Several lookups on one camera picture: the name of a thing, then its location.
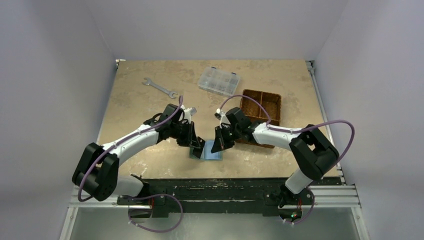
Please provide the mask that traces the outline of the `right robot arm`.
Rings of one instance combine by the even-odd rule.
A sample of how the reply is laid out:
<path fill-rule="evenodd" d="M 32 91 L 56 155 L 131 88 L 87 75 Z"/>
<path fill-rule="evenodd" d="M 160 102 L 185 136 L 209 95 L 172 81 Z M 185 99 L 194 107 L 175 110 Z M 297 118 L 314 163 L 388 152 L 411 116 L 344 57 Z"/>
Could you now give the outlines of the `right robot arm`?
<path fill-rule="evenodd" d="M 340 154 L 327 137 L 313 124 L 305 128 L 288 129 L 267 122 L 251 121 L 239 107 L 227 112 L 217 109 L 212 153 L 232 148 L 237 140 L 258 145 L 270 145 L 292 152 L 298 168 L 280 186 L 278 195 L 270 195 L 283 207 L 297 203 L 301 192 L 313 181 L 321 179 L 337 164 Z"/>

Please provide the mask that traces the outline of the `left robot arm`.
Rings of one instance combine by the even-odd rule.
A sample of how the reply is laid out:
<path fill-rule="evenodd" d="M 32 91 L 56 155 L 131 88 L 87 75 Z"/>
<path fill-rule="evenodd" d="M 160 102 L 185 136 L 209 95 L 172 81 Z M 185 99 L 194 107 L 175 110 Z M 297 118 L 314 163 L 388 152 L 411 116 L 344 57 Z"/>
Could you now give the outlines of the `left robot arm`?
<path fill-rule="evenodd" d="M 195 133 L 192 116 L 196 112 L 194 107 L 170 103 L 131 133 L 103 145 L 88 144 L 71 178 L 79 187 L 79 201 L 85 201 L 82 192 L 86 192 L 88 199 L 99 202 L 111 195 L 124 195 L 138 205 L 146 203 L 149 199 L 146 182 L 136 175 L 119 177 L 119 167 L 142 150 L 168 138 L 175 139 L 180 147 L 192 149 L 193 155 L 200 158 L 206 142 Z"/>

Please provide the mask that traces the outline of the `brown woven basket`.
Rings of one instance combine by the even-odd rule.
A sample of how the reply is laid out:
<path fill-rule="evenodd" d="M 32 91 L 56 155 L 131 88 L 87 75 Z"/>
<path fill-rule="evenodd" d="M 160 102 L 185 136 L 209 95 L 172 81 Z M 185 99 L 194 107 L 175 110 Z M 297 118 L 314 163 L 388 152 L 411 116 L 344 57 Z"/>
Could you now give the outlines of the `brown woven basket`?
<path fill-rule="evenodd" d="M 271 121 L 270 124 L 274 126 L 281 125 L 281 108 L 282 96 L 277 93 L 264 92 L 259 90 L 244 89 L 242 94 L 250 97 L 258 102 L 268 113 Z M 239 104 L 243 113 L 249 117 L 251 122 L 265 123 L 268 120 L 267 115 L 259 107 L 257 103 L 242 97 Z"/>

